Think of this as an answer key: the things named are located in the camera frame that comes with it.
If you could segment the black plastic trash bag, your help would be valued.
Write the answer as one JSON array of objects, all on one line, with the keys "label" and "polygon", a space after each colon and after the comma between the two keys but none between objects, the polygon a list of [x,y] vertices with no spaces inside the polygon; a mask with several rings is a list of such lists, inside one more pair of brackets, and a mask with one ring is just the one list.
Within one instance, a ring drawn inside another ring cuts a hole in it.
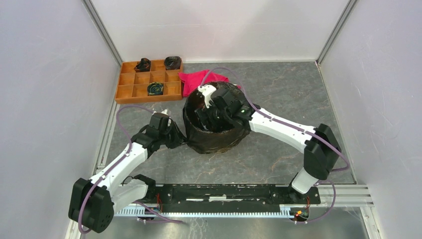
[{"label": "black plastic trash bag", "polygon": [[218,109],[220,118],[225,119],[231,129],[212,132],[200,127],[195,110],[205,106],[205,103],[204,97],[196,89],[187,97],[183,107],[187,145],[199,154],[226,152],[251,132],[249,123],[255,110],[237,85],[229,82],[210,82],[206,85],[216,87],[210,107]]}]

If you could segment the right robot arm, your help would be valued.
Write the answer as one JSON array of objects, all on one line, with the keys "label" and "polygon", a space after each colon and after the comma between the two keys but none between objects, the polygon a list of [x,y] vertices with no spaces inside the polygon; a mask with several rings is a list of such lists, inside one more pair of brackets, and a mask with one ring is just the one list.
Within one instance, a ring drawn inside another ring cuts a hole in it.
[{"label": "right robot arm", "polygon": [[197,88],[204,105],[195,111],[205,129],[220,130],[229,126],[268,135],[304,155],[303,167],[287,190],[293,203],[302,202],[317,182],[328,178],[341,148],[330,127],[298,124],[276,116],[247,101],[244,94],[235,96],[228,89],[204,85]]}]

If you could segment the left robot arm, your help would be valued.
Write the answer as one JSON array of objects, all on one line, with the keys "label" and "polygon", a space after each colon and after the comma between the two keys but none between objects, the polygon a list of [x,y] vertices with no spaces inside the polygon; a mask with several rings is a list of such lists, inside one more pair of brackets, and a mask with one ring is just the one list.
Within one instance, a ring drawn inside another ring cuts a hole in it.
[{"label": "left robot arm", "polygon": [[108,166],[89,179],[79,178],[73,185],[68,217],[78,223],[80,233],[103,232],[114,215],[137,200],[150,203],[156,189],[145,177],[124,179],[145,162],[161,146],[173,149],[184,144],[185,138],[172,118],[154,112],[150,122],[133,135],[127,146]]}]

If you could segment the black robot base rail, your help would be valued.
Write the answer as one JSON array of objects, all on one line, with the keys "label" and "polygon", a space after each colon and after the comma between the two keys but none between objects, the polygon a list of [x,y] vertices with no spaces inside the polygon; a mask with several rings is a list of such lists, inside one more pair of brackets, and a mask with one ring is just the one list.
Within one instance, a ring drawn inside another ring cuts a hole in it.
[{"label": "black robot base rail", "polygon": [[157,184],[142,174],[134,179],[148,187],[140,201],[162,213],[275,213],[281,205],[321,203],[317,187],[300,194],[276,184]]}]

